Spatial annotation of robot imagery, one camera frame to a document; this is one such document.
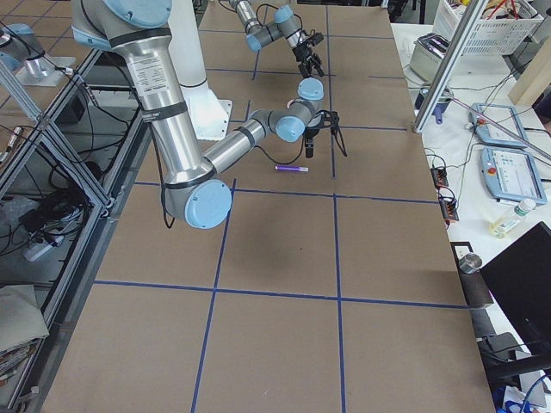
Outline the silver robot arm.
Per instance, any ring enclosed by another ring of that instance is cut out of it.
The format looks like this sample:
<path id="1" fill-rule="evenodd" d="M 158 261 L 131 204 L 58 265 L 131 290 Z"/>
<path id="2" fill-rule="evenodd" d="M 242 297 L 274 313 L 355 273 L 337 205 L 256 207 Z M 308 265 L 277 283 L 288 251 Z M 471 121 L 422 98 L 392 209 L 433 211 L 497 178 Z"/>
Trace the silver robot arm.
<path id="1" fill-rule="evenodd" d="M 323 41 L 324 36 L 315 30 L 308 33 L 303 28 L 301 18 L 289 5 L 276 8 L 271 22 L 261 23 L 250 1 L 230 1 L 229 4 L 242 22 L 247 45 L 253 52 L 285 39 L 304 78 L 312 77 L 314 72 L 320 77 L 325 76 L 322 60 L 313 50 Z"/>
<path id="2" fill-rule="evenodd" d="M 321 115 L 324 87 L 318 55 L 320 34 L 307 36 L 289 6 L 261 24 L 247 1 L 232 8 L 245 27 L 249 47 L 258 51 L 279 39 L 289 42 L 303 75 L 298 95 L 283 110 L 257 110 L 210 148 L 199 146 L 199 119 L 220 120 L 224 110 L 209 89 L 189 1 L 75 1 L 75 40 L 122 56 L 137 90 L 142 119 L 164 160 L 164 211 L 198 229 L 219 225 L 232 205 L 232 193 L 218 175 L 264 138 L 275 134 L 294 142 Z"/>

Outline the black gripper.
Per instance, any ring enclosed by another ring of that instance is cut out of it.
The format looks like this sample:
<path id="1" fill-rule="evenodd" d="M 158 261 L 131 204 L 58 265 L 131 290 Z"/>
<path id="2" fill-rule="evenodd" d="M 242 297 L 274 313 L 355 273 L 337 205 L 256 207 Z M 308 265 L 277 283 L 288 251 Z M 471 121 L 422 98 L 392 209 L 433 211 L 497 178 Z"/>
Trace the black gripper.
<path id="1" fill-rule="evenodd" d="M 303 77 L 312 76 L 312 68 L 317 72 L 320 77 L 325 75 L 322 61 L 318 54 L 316 54 L 307 42 L 302 42 L 292 48 L 292 52 L 295 56 L 296 62 L 299 64 L 300 74 Z"/>
<path id="2" fill-rule="evenodd" d="M 314 137 L 319 133 L 319 130 L 323 126 L 323 115 L 318 113 L 306 126 L 303 133 L 305 140 L 305 157 L 312 158 L 314 156 Z"/>

